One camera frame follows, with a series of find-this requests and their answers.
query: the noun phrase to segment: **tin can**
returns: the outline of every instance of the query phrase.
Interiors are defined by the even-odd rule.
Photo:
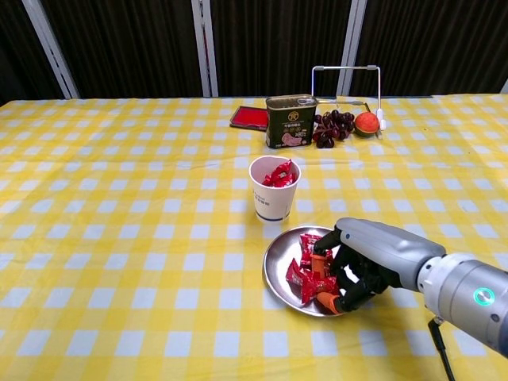
[[[268,126],[266,143],[270,148],[309,145],[314,130],[318,101],[308,94],[284,95],[266,100]]]

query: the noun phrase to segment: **black curtain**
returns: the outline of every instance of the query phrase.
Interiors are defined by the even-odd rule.
[[[340,65],[351,0],[212,0],[221,96],[310,93],[315,65]],[[338,72],[318,73],[335,96]]]
[[[356,64],[383,95],[498,93],[508,77],[506,0],[368,0]],[[356,71],[351,95],[374,95]]]
[[[0,0],[0,106],[15,99],[62,97],[21,0]]]
[[[190,0],[42,0],[82,98],[202,96]]]

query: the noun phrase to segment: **red candy wrapper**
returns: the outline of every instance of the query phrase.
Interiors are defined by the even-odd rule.
[[[287,268],[286,281],[302,286],[304,279],[310,279],[310,270],[301,269],[293,258]]]
[[[330,294],[339,295],[339,287],[337,279],[329,276],[323,279],[304,278],[302,280],[302,303],[306,304],[320,292],[329,292]]]
[[[302,258],[300,259],[300,266],[310,266],[310,255],[314,252],[314,244],[321,239],[320,236],[313,234],[301,234],[300,245],[302,246]],[[332,250],[326,250],[326,263],[325,269],[333,260]]]
[[[312,234],[302,234],[300,236],[300,241],[302,243],[302,260],[300,261],[300,266],[297,261],[293,259],[286,272],[287,282],[299,285],[302,288],[303,304],[308,303],[320,292],[329,292],[330,294],[339,295],[336,277],[329,276],[329,265],[333,260],[331,250],[327,250],[326,252],[325,278],[320,279],[317,272],[312,274],[309,268],[305,268],[310,267],[310,255],[313,252],[314,244],[320,238],[320,236],[314,236]]]
[[[282,188],[291,185],[296,181],[296,175],[290,173],[291,160],[280,164],[270,175],[264,176],[263,185],[267,187]]]

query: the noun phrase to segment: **metal plate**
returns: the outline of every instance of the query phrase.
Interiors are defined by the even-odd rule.
[[[300,234],[308,233],[324,236],[330,229],[319,226],[301,226],[282,233],[268,246],[264,254],[264,278],[273,294],[295,310],[315,317],[336,317],[320,302],[311,300],[302,304],[300,287],[286,281],[286,272],[293,258],[300,262],[302,250],[300,248]]]

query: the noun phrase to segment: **white paper cup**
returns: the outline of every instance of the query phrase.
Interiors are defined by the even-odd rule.
[[[289,216],[294,192],[302,177],[300,167],[291,161],[291,172],[296,175],[296,181],[288,187],[275,188],[262,184],[265,175],[270,175],[280,164],[288,160],[281,156],[261,156],[248,168],[254,193],[254,207],[257,217],[263,222],[280,222]]]

